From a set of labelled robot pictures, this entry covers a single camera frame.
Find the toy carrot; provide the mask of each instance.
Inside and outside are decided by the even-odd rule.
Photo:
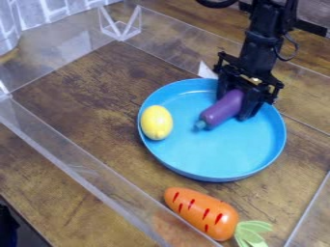
[[[260,233],[273,230],[262,221],[238,222],[237,210],[225,202],[187,188],[171,187],[165,192],[171,210],[211,238],[226,241],[233,236],[240,247],[266,247]]]

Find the wooden table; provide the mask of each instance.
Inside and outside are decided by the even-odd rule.
[[[244,40],[249,21],[238,10],[210,10],[189,0],[141,3],[229,39]],[[302,44],[294,63],[329,76],[329,40],[304,31],[294,37]],[[320,105],[330,103],[324,93],[330,82],[314,88],[302,80],[284,91],[286,101],[280,101],[278,109],[285,112],[288,143],[274,165],[252,178],[207,183],[183,178],[161,165],[139,141],[135,126],[147,95],[169,82],[194,77],[115,41],[22,88],[14,97],[157,200],[163,201],[165,190],[174,185],[209,193],[238,209],[242,220],[272,222],[276,230],[266,239],[270,246],[282,246],[330,164],[329,115],[325,119],[304,116],[290,103],[298,100],[320,114],[325,109]],[[294,92],[305,100],[290,97]],[[3,125],[0,148],[2,195],[54,246],[157,246]]]

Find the purple eggplant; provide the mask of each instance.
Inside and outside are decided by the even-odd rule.
[[[201,113],[201,119],[195,123],[197,129],[214,128],[228,119],[234,117],[242,107],[244,92],[234,89]]]

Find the blue bowl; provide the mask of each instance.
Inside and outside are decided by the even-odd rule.
[[[178,174],[203,181],[224,182],[261,172],[280,156],[286,128],[276,108],[265,104],[245,122],[229,119],[213,130],[194,130],[201,112],[215,102],[218,81],[189,79],[159,88],[146,99],[138,114],[142,141],[162,164]],[[162,105],[174,120],[166,139],[143,134],[141,115],[151,105]]]

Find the toy lemon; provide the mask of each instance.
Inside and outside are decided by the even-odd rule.
[[[141,128],[153,140],[163,140],[173,130],[173,118],[162,105],[150,106],[141,116]]]

